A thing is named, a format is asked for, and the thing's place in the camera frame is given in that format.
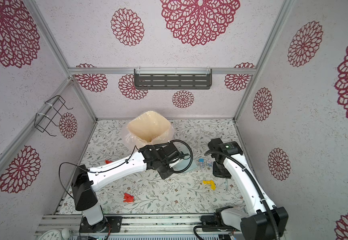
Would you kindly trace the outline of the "yellow paper scrap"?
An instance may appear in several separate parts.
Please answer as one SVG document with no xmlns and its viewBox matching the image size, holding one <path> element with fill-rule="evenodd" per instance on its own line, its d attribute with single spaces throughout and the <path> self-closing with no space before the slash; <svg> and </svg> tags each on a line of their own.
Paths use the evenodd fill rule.
<svg viewBox="0 0 348 240">
<path fill-rule="evenodd" d="M 213 180 L 210 180 L 210 181 L 203 181 L 203 184 L 204 184 L 204 185 L 210 185 L 210 187 L 211 187 L 211 189 L 212 189 L 213 191 L 216 190 L 216 184 L 215 184 L 215 182 L 214 182 Z"/>
</svg>

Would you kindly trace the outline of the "white bristle hand brush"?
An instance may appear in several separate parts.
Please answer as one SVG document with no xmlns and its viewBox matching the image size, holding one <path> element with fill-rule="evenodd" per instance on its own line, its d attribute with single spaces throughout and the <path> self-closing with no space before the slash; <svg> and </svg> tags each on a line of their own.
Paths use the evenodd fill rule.
<svg viewBox="0 0 348 240">
<path fill-rule="evenodd" d="M 229 179 L 225 179 L 225 190 L 228 191 L 229 190 Z"/>
</svg>

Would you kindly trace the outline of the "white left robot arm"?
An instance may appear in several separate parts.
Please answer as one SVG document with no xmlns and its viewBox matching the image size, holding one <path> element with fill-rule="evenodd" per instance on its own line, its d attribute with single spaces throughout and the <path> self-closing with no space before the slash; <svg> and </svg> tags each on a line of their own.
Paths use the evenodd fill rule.
<svg viewBox="0 0 348 240">
<path fill-rule="evenodd" d="M 71 182 L 72 198 L 75 210 L 82 212 L 79 233 L 103 233 L 111 231 L 111 224 L 104 216 L 97 192 L 106 185 L 128 175 L 155 170 L 164 180 L 175 171 L 171 165 L 186 158 L 173 143 L 163 145 L 147 145 L 141 149 L 134 148 L 128 157 L 112 163 L 88 168 L 86 165 L 77 166 Z"/>
</svg>

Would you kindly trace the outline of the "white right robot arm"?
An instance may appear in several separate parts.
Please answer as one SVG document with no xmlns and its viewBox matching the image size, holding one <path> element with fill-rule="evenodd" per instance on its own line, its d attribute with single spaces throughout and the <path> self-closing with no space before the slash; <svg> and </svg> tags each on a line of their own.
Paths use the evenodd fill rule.
<svg viewBox="0 0 348 240">
<path fill-rule="evenodd" d="M 267 196 L 253 175 L 243 150 L 235 141 L 224 143 L 220 138 L 208 143 L 205 153 L 214 159 L 213 175 L 235 181 L 246 204 L 245 211 L 233 207 L 216 210 L 213 216 L 201 217 L 202 229 L 236 230 L 246 240 L 279 240 L 289 215 Z"/>
</svg>

